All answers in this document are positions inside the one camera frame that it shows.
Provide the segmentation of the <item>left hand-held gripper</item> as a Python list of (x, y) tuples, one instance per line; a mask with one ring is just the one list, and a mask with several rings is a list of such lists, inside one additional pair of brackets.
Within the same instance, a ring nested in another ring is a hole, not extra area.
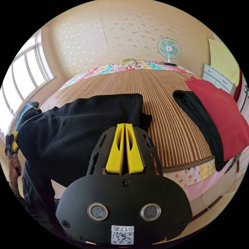
[(18, 137), (18, 131), (15, 131), (11, 135), (6, 135), (5, 138), (5, 155), (7, 156), (8, 162), (8, 154), (12, 157), (14, 154), (18, 154), (19, 146), (17, 145), (17, 137)]

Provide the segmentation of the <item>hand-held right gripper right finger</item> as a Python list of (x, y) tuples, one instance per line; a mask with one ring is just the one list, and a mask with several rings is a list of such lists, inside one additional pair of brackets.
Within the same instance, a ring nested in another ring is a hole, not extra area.
[(144, 170), (132, 124), (125, 124), (128, 174), (140, 174)]

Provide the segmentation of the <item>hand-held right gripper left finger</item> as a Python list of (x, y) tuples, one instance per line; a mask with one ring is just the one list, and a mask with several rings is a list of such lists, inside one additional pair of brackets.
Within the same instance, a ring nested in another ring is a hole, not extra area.
[(123, 167), (125, 124), (118, 124), (115, 130), (113, 143), (110, 148), (106, 164), (106, 172), (109, 174), (121, 174)]

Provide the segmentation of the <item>person's left hand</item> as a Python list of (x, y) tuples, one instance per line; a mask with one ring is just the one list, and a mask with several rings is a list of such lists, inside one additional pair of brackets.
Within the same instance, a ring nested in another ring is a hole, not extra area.
[(9, 179), (12, 180), (15, 184), (18, 184), (18, 178), (22, 169), (18, 155), (11, 155), (11, 153), (8, 151), (7, 161), (9, 169)]

